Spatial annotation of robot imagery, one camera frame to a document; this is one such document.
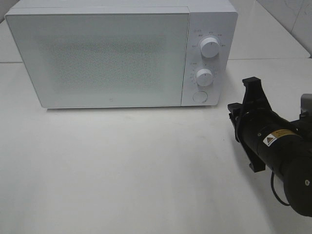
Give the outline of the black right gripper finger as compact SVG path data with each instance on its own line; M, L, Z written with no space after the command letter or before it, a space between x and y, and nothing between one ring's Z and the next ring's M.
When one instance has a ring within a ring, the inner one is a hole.
M250 160L250 168L254 173L264 171L266 169L266 164L261 160L261 158L249 148L248 158Z

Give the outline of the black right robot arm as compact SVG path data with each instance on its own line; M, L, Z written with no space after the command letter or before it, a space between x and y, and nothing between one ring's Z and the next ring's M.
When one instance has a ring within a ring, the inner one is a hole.
M273 191L284 206L302 216L312 215L312 96L301 96L298 120L287 121L274 112L256 77L243 79L245 95L242 103L228 105L235 139L250 161L253 172L270 168L283 182L287 201Z

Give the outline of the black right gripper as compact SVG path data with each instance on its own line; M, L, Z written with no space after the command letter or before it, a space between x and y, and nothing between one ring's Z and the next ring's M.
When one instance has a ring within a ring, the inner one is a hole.
M261 93L261 80L250 77L242 82L245 86L243 102L228 105L237 139L248 156L276 156L278 150L263 143L265 137L277 129L278 121L266 95Z

